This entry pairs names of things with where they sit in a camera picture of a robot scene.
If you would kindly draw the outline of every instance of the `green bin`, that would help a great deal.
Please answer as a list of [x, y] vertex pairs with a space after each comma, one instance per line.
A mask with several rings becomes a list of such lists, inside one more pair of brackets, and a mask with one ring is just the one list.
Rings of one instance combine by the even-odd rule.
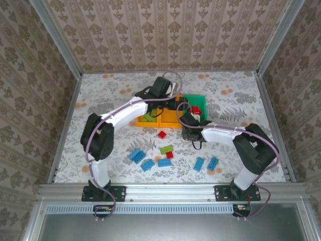
[[186, 97], [189, 100], [191, 106], [198, 106], [201, 110], [201, 122], [206, 121], [207, 111], [206, 111], [206, 100], [203, 95], [195, 95], [195, 94], [184, 94], [183, 97]]

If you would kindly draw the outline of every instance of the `table surface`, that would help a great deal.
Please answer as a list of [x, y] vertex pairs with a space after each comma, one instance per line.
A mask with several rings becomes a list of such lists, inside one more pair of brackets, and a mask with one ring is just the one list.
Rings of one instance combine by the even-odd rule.
[[[136, 92], [153, 84], [163, 73], [84, 74], [77, 103], [69, 126], [55, 182], [87, 182], [89, 167], [80, 144], [86, 120], [92, 113], [107, 113], [128, 102]], [[272, 139], [268, 120], [254, 72], [180, 72], [184, 81], [183, 94], [200, 94], [206, 97], [207, 119], [229, 127], [256, 123]], [[178, 82], [172, 73], [166, 75]], [[160, 131], [167, 133], [160, 139]], [[160, 148], [172, 145], [172, 166], [143, 172], [140, 165], [128, 155], [136, 148], [146, 153], [146, 159], [166, 158]], [[197, 157], [205, 159], [200, 172], [193, 170]], [[212, 157], [219, 159], [216, 169], [206, 169]], [[113, 183], [212, 183], [230, 182], [242, 168], [242, 162], [234, 147], [219, 143], [203, 143], [195, 150], [191, 142], [182, 138], [182, 129], [139, 128], [135, 120], [121, 128], [114, 136], [114, 148], [108, 157], [108, 174]], [[284, 182], [279, 164], [266, 172], [260, 182]]]

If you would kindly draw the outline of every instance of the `orange container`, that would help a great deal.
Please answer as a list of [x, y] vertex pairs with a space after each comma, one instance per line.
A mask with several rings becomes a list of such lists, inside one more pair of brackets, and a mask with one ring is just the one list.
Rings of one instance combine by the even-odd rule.
[[[180, 97], [182, 96], [178, 95], [176, 97], [176, 100], [179, 100]], [[179, 117], [181, 117], [182, 115], [183, 111], [179, 111]], [[163, 113], [159, 117], [159, 127], [161, 128], [182, 128], [182, 125], [177, 119], [176, 110], [164, 109]]]
[[[182, 95], [178, 95], [176, 100], [179, 100]], [[157, 109], [157, 114], [161, 113], [161, 109]], [[179, 111], [179, 116], [183, 115], [183, 111]], [[144, 116], [136, 118], [137, 127], [154, 127], [154, 128], [182, 128], [182, 125], [177, 120], [176, 110], [164, 109], [162, 114], [157, 117], [157, 122], [143, 122]]]

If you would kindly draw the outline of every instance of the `green lego brick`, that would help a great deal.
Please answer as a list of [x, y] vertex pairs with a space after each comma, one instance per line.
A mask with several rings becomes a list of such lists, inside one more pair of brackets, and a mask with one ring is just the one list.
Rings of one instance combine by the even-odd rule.
[[172, 145], [169, 145], [160, 149], [160, 153], [162, 154], [166, 154], [167, 152], [173, 152], [173, 151], [174, 149]]
[[151, 117], [149, 113], [144, 114], [144, 117], [145, 117], [149, 122], [157, 122], [157, 117]]
[[151, 111], [151, 115], [152, 115], [152, 116], [157, 115], [157, 109], [153, 109], [153, 110]]

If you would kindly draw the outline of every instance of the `patterned wallpaper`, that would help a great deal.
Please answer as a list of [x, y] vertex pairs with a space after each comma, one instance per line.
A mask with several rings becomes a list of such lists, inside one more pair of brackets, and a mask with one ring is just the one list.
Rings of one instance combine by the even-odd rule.
[[299, 182], [321, 224], [321, 1], [306, 0], [264, 73]]
[[45, 0], [83, 72], [255, 69], [290, 0]]
[[75, 78], [29, 1], [0, 1], [0, 240], [19, 240], [46, 183]]

